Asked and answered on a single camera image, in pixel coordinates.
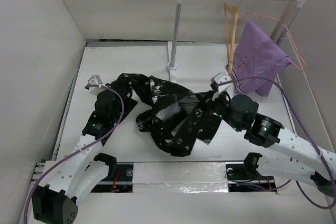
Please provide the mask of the black white patterned trousers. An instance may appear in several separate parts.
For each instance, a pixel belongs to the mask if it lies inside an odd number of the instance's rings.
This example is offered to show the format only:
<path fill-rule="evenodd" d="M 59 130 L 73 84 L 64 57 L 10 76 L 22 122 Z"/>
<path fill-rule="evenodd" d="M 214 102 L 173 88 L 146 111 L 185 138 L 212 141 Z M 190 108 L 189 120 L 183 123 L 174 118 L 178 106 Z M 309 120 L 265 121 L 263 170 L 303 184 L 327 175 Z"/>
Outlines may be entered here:
<path fill-rule="evenodd" d="M 193 92 L 177 83 L 137 73 L 122 73 L 107 86 L 121 96 L 125 116 L 137 105 L 133 94 L 150 106 L 135 119 L 139 131 L 150 133 L 156 146 L 172 156 L 189 156 L 196 140 L 210 143 L 222 121 L 215 111 L 219 104 L 212 90 Z"/>

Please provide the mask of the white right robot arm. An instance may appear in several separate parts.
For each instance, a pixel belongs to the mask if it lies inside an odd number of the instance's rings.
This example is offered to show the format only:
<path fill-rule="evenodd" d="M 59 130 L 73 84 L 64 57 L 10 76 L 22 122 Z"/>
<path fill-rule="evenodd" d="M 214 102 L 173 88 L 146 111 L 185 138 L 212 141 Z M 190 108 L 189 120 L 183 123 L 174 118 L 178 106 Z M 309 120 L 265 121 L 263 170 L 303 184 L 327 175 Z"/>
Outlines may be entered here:
<path fill-rule="evenodd" d="M 250 143 L 285 154 L 289 160 L 248 153 L 243 163 L 247 178 L 275 176 L 305 183 L 334 197 L 335 153 L 315 148 L 280 122 L 258 113 L 258 103 L 246 95 L 231 98 L 227 92 L 212 99 L 215 113 L 236 132 L 243 131 Z"/>

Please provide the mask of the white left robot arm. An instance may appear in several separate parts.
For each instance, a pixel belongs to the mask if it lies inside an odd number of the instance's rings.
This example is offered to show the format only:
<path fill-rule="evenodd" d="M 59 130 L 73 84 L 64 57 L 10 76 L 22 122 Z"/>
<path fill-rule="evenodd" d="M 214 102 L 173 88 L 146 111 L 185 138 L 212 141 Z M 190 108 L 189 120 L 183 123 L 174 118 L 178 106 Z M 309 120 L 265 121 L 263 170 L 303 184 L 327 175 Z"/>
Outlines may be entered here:
<path fill-rule="evenodd" d="M 97 96 L 95 110 L 82 131 L 75 149 L 43 176 L 58 169 L 45 186 L 35 184 L 29 195 L 34 219 L 43 223 L 73 223 L 79 203 L 103 179 L 117 175 L 116 158 L 102 148 L 125 118 L 122 96 L 106 87 Z"/>

